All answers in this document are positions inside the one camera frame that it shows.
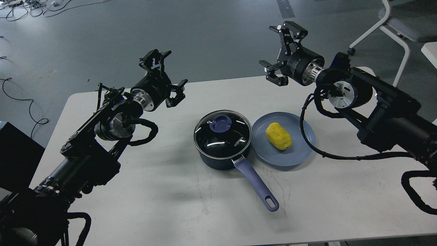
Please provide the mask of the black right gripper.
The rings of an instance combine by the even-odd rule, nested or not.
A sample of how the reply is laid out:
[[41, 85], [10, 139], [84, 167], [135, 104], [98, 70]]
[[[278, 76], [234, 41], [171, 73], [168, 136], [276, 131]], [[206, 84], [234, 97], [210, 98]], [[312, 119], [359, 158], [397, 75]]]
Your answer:
[[[275, 64], [270, 64], [266, 60], [259, 61], [265, 69], [266, 80], [277, 86], [287, 86], [288, 77], [302, 86], [312, 84], [314, 78], [311, 78], [311, 70], [318, 66], [323, 67], [325, 59], [301, 45], [301, 41], [308, 35], [308, 30], [292, 21], [285, 21], [279, 26], [269, 26], [269, 29], [279, 34], [281, 49]], [[285, 66], [286, 75], [278, 76], [275, 72]]]

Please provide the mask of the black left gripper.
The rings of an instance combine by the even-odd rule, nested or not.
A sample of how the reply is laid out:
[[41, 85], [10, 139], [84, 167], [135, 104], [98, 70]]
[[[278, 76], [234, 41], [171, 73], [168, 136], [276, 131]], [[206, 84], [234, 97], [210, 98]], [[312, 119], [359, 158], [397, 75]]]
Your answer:
[[[167, 108], [176, 107], [186, 97], [184, 86], [188, 79], [174, 85], [165, 72], [164, 60], [171, 53], [171, 50], [159, 52], [158, 49], [154, 49], [139, 59], [139, 66], [145, 70], [145, 76], [131, 88], [130, 94], [144, 111], [156, 110], [164, 100]], [[175, 97], [170, 97], [172, 92], [176, 93]]]

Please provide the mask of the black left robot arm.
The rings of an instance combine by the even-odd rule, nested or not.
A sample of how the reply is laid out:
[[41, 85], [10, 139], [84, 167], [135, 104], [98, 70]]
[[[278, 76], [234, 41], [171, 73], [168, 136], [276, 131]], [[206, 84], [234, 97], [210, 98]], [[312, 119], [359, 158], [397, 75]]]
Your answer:
[[156, 123], [141, 118], [145, 111], [155, 111], [162, 102], [175, 107], [185, 98], [188, 80], [174, 85], [165, 72], [170, 54], [154, 49], [140, 58], [146, 74], [130, 92], [99, 84], [97, 109], [61, 148], [60, 165], [36, 188], [14, 191], [1, 201], [2, 246], [67, 246], [72, 219], [85, 221], [75, 244], [85, 243], [92, 218], [69, 212], [71, 204], [119, 173], [118, 159], [127, 146], [144, 145], [157, 136]]

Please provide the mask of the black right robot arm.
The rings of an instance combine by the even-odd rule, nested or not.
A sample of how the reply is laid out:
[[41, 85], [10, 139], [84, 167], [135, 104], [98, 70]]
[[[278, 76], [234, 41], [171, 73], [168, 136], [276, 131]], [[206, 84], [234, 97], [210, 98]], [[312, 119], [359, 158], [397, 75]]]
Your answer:
[[[315, 90], [304, 102], [299, 127], [307, 145], [324, 158], [334, 160], [381, 160], [396, 157], [413, 158], [426, 170], [411, 170], [401, 176], [401, 185], [411, 201], [423, 212], [435, 215], [435, 208], [427, 205], [410, 185], [411, 178], [436, 178], [436, 125], [417, 115], [421, 104], [410, 95], [376, 76], [351, 67], [347, 53], [335, 55], [331, 65], [304, 47], [301, 41], [308, 31], [292, 21], [270, 30], [280, 37], [281, 49], [276, 62], [266, 60], [266, 79], [277, 86], [288, 85], [293, 79], [302, 86], [314, 83]], [[317, 111], [331, 119], [346, 119], [357, 129], [359, 141], [378, 153], [365, 156], [339, 156], [315, 147], [305, 135], [304, 116], [314, 102]]]

